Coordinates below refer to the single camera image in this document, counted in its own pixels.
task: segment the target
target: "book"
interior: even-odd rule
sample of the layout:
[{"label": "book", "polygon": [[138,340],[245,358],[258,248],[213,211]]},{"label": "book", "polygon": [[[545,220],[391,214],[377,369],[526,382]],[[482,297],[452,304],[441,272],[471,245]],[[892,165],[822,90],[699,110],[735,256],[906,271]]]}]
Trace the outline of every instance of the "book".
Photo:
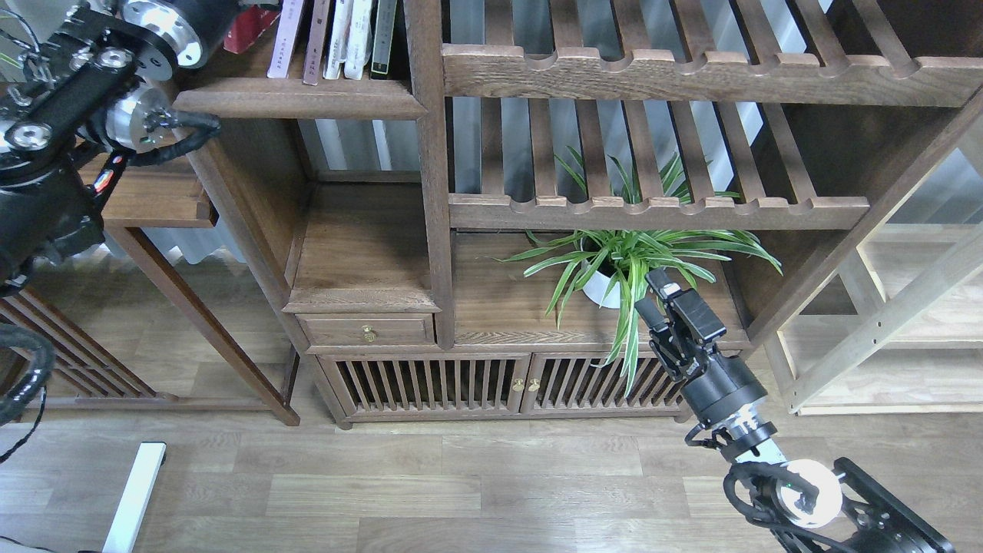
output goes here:
[{"label": "book", "polygon": [[273,56],[269,60],[266,76],[271,79],[286,79],[290,68],[290,58],[294,55],[297,32],[304,19],[306,0],[283,0],[280,10],[280,25],[276,28],[273,42]]},{"label": "book", "polygon": [[233,54],[245,52],[256,43],[263,31],[272,27],[278,17],[280,12],[262,10],[253,6],[240,14],[232,23],[232,29],[225,35],[222,46]]},{"label": "book", "polygon": [[324,63],[324,78],[341,77],[341,64],[348,48],[348,30],[352,25],[353,0],[334,0],[334,21],[331,22],[331,44]]},{"label": "book", "polygon": [[396,23],[396,5],[399,0],[378,0],[376,6],[376,38],[372,46],[372,79],[389,76],[389,59],[392,53],[392,32]]},{"label": "book", "polygon": [[304,58],[304,84],[316,85],[320,79],[320,60],[324,58],[327,26],[331,21],[331,0],[315,0],[311,14],[311,34]]},{"label": "book", "polygon": [[369,63],[372,45],[373,0],[354,0],[352,26],[348,31],[348,48],[345,54],[345,78],[362,79]]}]

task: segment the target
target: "wooden stand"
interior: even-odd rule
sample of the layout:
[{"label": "wooden stand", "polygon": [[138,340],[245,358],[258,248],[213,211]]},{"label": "wooden stand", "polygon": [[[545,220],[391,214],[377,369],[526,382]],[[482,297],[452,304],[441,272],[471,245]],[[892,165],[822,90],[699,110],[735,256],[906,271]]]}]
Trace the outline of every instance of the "wooden stand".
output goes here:
[{"label": "wooden stand", "polygon": [[[684,51],[676,59],[651,48],[639,3],[616,0],[622,59],[607,61],[584,46],[572,0],[549,3],[554,49],[546,59],[514,45],[508,2],[486,3],[487,43],[450,44],[436,23],[447,21],[441,3],[415,0],[406,2],[410,83],[303,87],[299,56],[292,79],[268,80],[265,37],[265,46],[219,54],[180,83],[176,105],[226,117],[222,136],[192,154],[192,165],[297,351],[317,367],[315,381],[342,428],[411,417],[679,416],[677,396],[656,369],[637,394],[612,399],[615,369],[591,366],[608,348],[612,316],[574,300],[557,330],[543,316],[550,275],[523,279],[520,267],[490,259],[526,244],[488,230],[755,229],[784,275],[739,260],[726,274],[712,268],[719,282],[701,293],[727,323],[725,347],[764,343],[952,149],[983,105],[983,51],[974,39],[983,7],[882,4],[837,0],[823,14],[815,0],[789,3],[808,44],[789,53],[758,3],[731,2],[745,57],[717,50],[699,2],[671,0]],[[457,95],[482,98],[482,184],[474,194],[450,193],[449,98]],[[525,186],[506,183],[502,169],[500,98],[511,96],[530,98],[536,178]],[[560,97],[576,100],[589,189],[582,198],[564,197],[555,184],[545,98]],[[643,181],[640,205],[608,190],[600,98],[621,100]],[[669,101],[692,205],[662,197],[642,103],[651,99]],[[688,100],[715,103],[735,175],[729,189],[739,199],[715,197]],[[750,144],[736,101],[759,102],[765,128]],[[419,184],[400,182],[402,173],[332,173],[317,182],[297,144],[290,121],[297,118],[416,120]]]}]

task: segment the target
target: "screw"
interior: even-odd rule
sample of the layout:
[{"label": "screw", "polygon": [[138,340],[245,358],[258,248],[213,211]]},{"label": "screw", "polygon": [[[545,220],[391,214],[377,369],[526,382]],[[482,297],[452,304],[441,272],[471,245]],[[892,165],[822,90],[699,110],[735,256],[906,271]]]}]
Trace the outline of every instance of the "screw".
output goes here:
[{"label": "screw", "polygon": [[10,131],[11,142],[21,150],[44,150],[51,141],[51,127],[38,123],[21,123]]},{"label": "screw", "polygon": [[109,69],[123,69],[133,61],[130,52],[120,48],[106,48],[99,52],[98,63]]},{"label": "screw", "polygon": [[86,48],[85,50],[79,50],[72,56],[72,61],[69,62],[69,67],[72,71],[79,71],[82,69],[88,61],[92,59],[92,51]]}]

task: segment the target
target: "drawer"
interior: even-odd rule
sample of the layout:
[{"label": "drawer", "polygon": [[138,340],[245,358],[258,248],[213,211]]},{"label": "drawer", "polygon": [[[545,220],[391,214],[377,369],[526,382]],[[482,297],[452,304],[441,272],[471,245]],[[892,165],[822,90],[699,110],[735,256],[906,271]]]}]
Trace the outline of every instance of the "drawer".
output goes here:
[{"label": "drawer", "polygon": [[430,313],[317,313],[297,318],[311,346],[434,343],[434,316]]}]

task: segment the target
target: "book spine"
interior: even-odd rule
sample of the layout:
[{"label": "book spine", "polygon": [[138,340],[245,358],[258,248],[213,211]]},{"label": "book spine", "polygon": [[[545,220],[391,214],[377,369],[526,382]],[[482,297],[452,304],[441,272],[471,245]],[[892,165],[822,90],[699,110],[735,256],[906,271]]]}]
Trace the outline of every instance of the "book spine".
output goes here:
[{"label": "book spine", "polygon": [[355,0],[352,4],[352,28],[348,33],[348,54],[345,59],[345,77],[348,79],[362,79],[363,70],[369,61],[372,5],[373,0]]},{"label": "book spine", "polygon": [[311,37],[304,58],[304,84],[316,85],[320,79],[320,60],[324,57],[324,40],[331,19],[331,0],[315,0],[311,17]]},{"label": "book spine", "polygon": [[331,24],[331,47],[327,50],[327,63],[324,64],[325,79],[337,79],[341,76],[341,64],[345,61],[348,28],[351,24],[352,0],[335,0],[334,22]]},{"label": "book spine", "polygon": [[396,2],[398,0],[378,0],[376,8],[376,41],[372,47],[373,79],[386,79],[389,76],[389,55],[392,51],[392,29],[396,23]]},{"label": "book spine", "polygon": [[276,28],[273,43],[273,57],[269,60],[266,76],[271,79],[286,79],[290,69],[290,58],[294,54],[297,31],[304,17],[305,0],[283,0],[280,11],[280,25]]}]

